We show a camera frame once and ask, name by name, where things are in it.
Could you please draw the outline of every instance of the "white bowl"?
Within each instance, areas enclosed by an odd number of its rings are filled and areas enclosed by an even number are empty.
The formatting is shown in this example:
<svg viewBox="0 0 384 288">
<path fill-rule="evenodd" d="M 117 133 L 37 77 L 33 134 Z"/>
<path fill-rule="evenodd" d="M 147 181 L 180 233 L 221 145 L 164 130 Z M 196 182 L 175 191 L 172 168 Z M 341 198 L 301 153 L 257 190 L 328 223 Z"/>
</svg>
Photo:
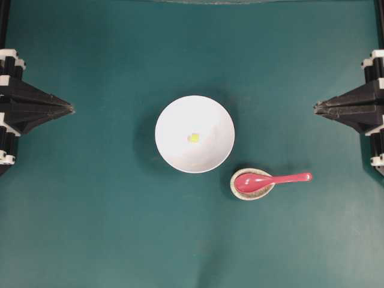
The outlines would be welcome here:
<svg viewBox="0 0 384 288">
<path fill-rule="evenodd" d="M 202 173 L 219 166 L 230 154 L 235 128 L 227 110 L 203 96 L 170 103 L 157 119 L 155 141 L 172 167 Z"/>
</svg>

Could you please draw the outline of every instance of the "red spoon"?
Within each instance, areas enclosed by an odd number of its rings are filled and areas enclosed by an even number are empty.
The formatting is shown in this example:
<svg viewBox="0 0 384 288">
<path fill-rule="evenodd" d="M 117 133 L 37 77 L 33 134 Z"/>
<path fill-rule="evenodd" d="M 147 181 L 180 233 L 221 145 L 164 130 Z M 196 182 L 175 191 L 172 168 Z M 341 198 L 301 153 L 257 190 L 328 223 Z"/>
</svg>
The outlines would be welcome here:
<svg viewBox="0 0 384 288">
<path fill-rule="evenodd" d="M 286 176 L 266 176 L 245 173 L 235 179 L 235 188 L 242 193 L 252 193 L 270 184 L 311 181 L 311 173 L 300 173 Z"/>
</svg>

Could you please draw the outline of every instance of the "pink plastic spoon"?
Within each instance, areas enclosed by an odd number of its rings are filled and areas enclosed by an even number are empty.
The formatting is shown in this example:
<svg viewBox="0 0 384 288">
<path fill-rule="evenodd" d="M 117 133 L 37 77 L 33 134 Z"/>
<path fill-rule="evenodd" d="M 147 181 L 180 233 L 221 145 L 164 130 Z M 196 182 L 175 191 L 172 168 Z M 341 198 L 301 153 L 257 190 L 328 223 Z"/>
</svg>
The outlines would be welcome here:
<svg viewBox="0 0 384 288">
<path fill-rule="evenodd" d="M 300 173 L 286 176 L 266 176 L 253 173 L 245 173 L 235 179 L 235 188 L 242 193 L 252 193 L 268 186 L 269 184 L 281 184 L 288 182 L 311 181 L 311 173 Z"/>
</svg>

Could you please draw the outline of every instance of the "spoon handle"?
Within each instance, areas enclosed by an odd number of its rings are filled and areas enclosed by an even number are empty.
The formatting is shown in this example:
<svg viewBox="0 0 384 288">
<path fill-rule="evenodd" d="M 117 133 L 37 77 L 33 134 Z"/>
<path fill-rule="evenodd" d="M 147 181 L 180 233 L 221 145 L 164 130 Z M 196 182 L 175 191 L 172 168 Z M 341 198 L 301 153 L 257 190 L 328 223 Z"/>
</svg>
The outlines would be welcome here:
<svg viewBox="0 0 384 288">
<path fill-rule="evenodd" d="M 312 180 L 312 174 L 299 173 L 299 174 L 286 175 L 286 176 L 274 176 L 271 178 L 271 180 L 275 184 L 289 183 L 289 182 L 306 182 L 306 181 Z"/>
</svg>

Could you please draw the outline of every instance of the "yellow food piece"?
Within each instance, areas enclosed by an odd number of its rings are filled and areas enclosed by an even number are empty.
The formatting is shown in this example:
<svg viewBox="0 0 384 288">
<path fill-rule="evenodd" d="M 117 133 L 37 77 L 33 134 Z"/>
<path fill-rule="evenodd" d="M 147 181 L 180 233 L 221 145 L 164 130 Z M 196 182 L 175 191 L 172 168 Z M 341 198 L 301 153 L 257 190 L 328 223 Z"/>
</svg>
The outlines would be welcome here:
<svg viewBox="0 0 384 288">
<path fill-rule="evenodd" d="M 197 143 L 199 141 L 199 135 L 198 134 L 191 134 L 188 136 L 188 141 Z"/>
</svg>

